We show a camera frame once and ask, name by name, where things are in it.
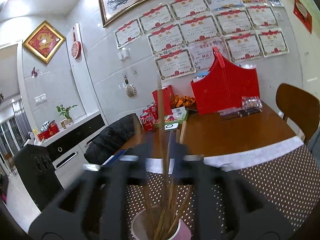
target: red strap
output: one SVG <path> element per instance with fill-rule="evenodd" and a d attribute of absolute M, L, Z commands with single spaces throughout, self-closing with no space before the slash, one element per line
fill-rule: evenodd
<path fill-rule="evenodd" d="M 219 61 L 219 63 L 220 63 L 220 66 L 221 66 L 222 68 L 224 68 L 225 65 L 224 65 L 224 61 L 223 61 L 223 56 L 222 56 L 221 52 L 219 51 L 218 47 L 213 47 L 213 52 L 214 52 L 214 54 L 217 56 L 218 61 Z"/>

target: white floor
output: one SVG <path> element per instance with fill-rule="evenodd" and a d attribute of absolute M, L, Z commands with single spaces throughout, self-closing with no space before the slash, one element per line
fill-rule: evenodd
<path fill-rule="evenodd" d="M 27 233 L 33 220 L 41 213 L 33 202 L 17 172 L 9 176 L 7 209 L 14 220 Z"/>

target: red handbag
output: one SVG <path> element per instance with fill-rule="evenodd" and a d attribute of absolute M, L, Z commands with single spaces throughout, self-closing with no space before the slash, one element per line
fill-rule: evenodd
<path fill-rule="evenodd" d="M 199 114 L 210 114 L 231 107 L 241 107 L 242 97 L 260 97 L 256 69 L 240 68 L 213 48 L 215 60 L 203 79 L 193 82 Z"/>

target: wooden chair back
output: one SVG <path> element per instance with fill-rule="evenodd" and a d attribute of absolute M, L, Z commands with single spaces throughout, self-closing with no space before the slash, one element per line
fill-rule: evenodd
<path fill-rule="evenodd" d="M 289 117 L 295 122 L 305 135 L 304 143 L 308 144 L 319 126 L 319 100 L 300 88 L 282 83 L 276 93 L 276 104 L 284 113 L 283 120 Z"/>

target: brown tablecloth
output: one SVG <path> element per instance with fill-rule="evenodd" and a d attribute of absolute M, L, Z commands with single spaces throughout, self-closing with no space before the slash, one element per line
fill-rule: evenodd
<path fill-rule="evenodd" d="M 283 212 L 296 230 L 307 219 L 320 198 L 320 171 L 305 145 L 274 160 L 238 170 L 255 188 Z M 151 198 L 157 204 L 161 198 L 162 174 L 148 172 Z M 189 185 L 178 187 L 178 207 Z M 221 233 L 228 231 L 224 217 L 222 193 L 218 185 L 212 188 L 215 209 L 219 214 Z M 142 186 L 127 186 L 128 227 L 132 219 L 144 209 Z M 194 192 L 183 212 L 182 219 L 194 231 Z"/>

